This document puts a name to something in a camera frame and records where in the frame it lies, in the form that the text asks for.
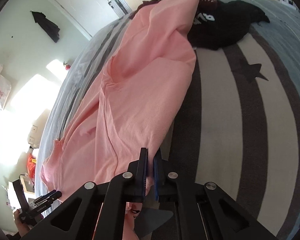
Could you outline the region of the person's left hand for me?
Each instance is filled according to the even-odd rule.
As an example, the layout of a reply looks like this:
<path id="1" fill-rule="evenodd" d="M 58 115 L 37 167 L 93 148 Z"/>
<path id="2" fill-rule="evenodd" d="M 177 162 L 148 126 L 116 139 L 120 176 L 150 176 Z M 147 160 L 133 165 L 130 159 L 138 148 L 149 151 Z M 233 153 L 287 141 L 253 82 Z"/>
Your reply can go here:
<path id="1" fill-rule="evenodd" d="M 27 224 L 21 222 L 21 220 L 19 219 L 19 214 L 20 214 L 20 210 L 15 209 L 13 211 L 13 219 L 14 219 L 15 226 L 18 229 L 19 235 L 23 237 L 31 230 L 31 228 Z"/>

